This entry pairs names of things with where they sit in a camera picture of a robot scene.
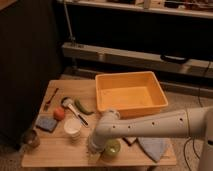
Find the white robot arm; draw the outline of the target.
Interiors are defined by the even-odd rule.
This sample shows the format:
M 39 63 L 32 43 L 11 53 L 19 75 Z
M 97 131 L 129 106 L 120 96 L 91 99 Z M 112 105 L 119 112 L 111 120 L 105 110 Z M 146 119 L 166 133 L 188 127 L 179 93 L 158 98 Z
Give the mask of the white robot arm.
M 88 149 L 102 152 L 109 139 L 121 137 L 199 138 L 203 148 L 198 171 L 213 171 L 213 107 L 188 108 L 121 120 L 106 110 L 88 138 Z

